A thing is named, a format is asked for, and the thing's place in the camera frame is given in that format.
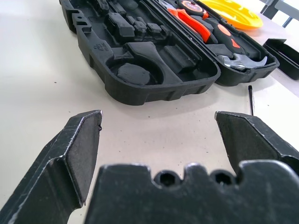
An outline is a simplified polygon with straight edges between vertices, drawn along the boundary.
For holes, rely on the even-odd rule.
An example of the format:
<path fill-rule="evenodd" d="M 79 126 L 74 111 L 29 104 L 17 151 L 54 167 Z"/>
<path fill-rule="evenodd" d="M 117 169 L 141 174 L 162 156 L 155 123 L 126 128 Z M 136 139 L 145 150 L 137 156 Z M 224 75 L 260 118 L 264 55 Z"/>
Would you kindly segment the black orange claw hammer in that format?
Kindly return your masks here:
<path fill-rule="evenodd" d="M 232 59 L 225 55 L 217 56 L 224 63 L 224 65 L 239 71 L 266 65 L 267 56 L 265 56 L 261 61 L 254 61 L 250 59 L 246 55 L 244 48 L 236 41 L 233 34 L 227 28 L 221 25 L 216 19 L 206 18 L 205 21 L 211 24 L 214 28 L 213 35 L 218 40 L 218 43 L 224 44 L 233 54 Z"/>

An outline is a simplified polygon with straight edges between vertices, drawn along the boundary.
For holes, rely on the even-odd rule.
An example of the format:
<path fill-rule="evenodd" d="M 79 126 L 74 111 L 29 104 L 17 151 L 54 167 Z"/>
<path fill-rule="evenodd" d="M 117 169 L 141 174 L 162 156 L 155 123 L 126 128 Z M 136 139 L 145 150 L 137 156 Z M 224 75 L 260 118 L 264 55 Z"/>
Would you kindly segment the black orange tape measure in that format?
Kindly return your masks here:
<path fill-rule="evenodd" d="M 189 15 L 200 16 L 203 19 L 208 18 L 208 12 L 193 0 L 177 0 L 176 4 L 180 9 L 184 9 Z"/>

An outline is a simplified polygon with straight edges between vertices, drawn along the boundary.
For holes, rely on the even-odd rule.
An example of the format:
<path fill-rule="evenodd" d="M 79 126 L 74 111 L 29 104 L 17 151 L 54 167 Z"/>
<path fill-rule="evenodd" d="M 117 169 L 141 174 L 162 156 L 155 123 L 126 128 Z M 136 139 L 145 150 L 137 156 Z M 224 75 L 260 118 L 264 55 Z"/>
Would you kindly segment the yellow plastic plate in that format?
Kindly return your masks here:
<path fill-rule="evenodd" d="M 229 24 L 243 30 L 258 29 L 263 26 L 262 19 L 234 0 L 199 0 L 223 17 Z"/>

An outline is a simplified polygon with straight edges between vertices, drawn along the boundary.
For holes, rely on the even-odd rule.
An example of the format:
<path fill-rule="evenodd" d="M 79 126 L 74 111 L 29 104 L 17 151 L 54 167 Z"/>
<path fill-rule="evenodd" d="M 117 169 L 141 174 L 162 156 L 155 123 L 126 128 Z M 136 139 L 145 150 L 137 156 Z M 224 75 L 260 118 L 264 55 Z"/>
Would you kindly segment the black metal hanger stand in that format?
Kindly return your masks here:
<path fill-rule="evenodd" d="M 279 69 L 293 80 L 299 80 L 299 50 L 286 43 L 286 39 L 269 38 L 263 47 L 279 61 Z"/>

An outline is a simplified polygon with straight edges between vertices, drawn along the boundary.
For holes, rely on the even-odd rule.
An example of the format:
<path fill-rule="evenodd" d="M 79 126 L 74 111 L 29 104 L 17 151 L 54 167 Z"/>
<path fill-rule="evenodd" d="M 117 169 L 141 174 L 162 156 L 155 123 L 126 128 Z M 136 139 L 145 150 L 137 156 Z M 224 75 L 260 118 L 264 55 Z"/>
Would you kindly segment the orange handled pliers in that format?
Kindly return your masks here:
<path fill-rule="evenodd" d="M 203 18 L 196 15 L 189 15 L 184 9 L 175 8 L 172 4 L 165 0 L 158 0 L 159 3 L 164 6 L 167 11 L 175 16 L 179 21 L 184 23 L 193 32 L 199 34 L 201 39 L 206 44 L 218 44 L 218 40 L 203 23 Z"/>

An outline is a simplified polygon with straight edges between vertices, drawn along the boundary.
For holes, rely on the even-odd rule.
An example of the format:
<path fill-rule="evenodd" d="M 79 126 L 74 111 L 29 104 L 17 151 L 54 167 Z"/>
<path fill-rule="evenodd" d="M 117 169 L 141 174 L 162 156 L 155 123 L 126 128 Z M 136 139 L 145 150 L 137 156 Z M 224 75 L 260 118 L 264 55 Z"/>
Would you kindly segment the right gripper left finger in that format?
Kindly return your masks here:
<path fill-rule="evenodd" d="M 87 199 L 95 171 L 101 110 L 71 117 L 37 156 L 0 210 L 0 224 L 67 224 Z"/>

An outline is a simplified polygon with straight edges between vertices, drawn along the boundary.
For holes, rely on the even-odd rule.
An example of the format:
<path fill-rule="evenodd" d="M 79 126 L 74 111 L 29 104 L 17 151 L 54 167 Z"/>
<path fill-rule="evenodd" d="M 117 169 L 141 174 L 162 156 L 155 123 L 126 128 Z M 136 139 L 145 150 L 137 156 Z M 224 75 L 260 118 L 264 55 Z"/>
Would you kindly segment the orange black screwdriver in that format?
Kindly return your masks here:
<path fill-rule="evenodd" d="M 250 114 L 254 115 L 254 106 L 253 106 L 253 89 L 252 86 L 248 86 L 248 93 L 249 93 L 249 107 L 250 107 Z"/>

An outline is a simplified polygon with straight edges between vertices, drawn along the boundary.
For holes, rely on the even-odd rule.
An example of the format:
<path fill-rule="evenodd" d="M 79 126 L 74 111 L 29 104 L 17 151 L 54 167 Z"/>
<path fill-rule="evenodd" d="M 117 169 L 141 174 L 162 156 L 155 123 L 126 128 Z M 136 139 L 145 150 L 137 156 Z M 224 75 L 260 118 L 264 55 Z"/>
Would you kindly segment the black tool case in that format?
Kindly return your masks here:
<path fill-rule="evenodd" d="M 267 77 L 278 59 L 215 11 L 193 0 L 227 28 L 246 55 L 266 65 L 243 71 L 217 57 L 233 58 L 224 44 L 206 44 L 158 0 L 59 0 L 69 29 L 107 93 L 127 105 L 200 94 L 212 84 L 236 86 Z"/>

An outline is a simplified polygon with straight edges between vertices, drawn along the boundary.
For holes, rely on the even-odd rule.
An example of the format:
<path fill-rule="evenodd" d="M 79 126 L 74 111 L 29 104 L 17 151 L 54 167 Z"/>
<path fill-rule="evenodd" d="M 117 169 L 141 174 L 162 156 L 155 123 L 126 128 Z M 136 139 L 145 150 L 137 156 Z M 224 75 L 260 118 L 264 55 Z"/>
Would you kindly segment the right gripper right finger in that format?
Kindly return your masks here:
<path fill-rule="evenodd" d="M 239 169 L 241 161 L 276 160 L 287 164 L 299 175 L 299 151 L 260 118 L 217 111 L 215 120 L 234 171 Z"/>

